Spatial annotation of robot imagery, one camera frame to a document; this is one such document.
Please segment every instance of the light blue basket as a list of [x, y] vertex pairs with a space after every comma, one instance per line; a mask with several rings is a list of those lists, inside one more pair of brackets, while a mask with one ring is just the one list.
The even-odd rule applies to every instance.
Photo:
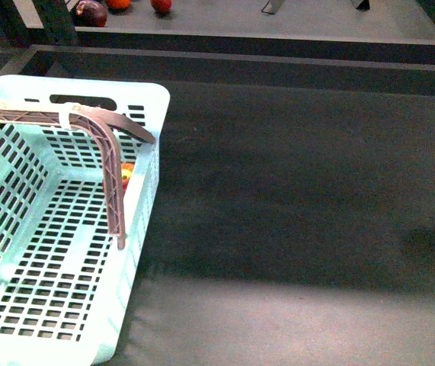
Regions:
[[158, 185], [169, 103], [160, 85], [0, 77], [0, 99], [112, 99], [156, 144], [114, 131], [134, 162], [124, 196], [126, 248], [110, 244], [101, 154], [85, 132], [0, 124], [0, 364], [94, 364], [115, 351]]

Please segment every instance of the orange fruit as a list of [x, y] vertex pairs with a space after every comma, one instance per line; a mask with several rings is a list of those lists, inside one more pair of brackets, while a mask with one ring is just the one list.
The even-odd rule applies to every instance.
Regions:
[[131, 6], [131, 0], [105, 0], [110, 10], [123, 10]]
[[129, 184], [129, 180], [131, 179], [131, 175], [133, 175], [134, 164], [130, 162], [123, 162], [120, 166], [120, 170], [123, 174], [123, 190], [125, 192], [127, 185]]

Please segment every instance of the basket handle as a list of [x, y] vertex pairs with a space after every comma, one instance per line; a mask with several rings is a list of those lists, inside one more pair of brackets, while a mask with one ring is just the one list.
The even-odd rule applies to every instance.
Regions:
[[120, 146], [111, 127], [147, 143], [155, 143], [154, 136], [121, 114], [73, 103], [15, 102], [13, 104], [0, 101], [0, 123], [75, 128], [87, 132], [94, 139], [102, 156], [109, 234], [117, 237], [117, 248], [124, 249], [126, 227]]

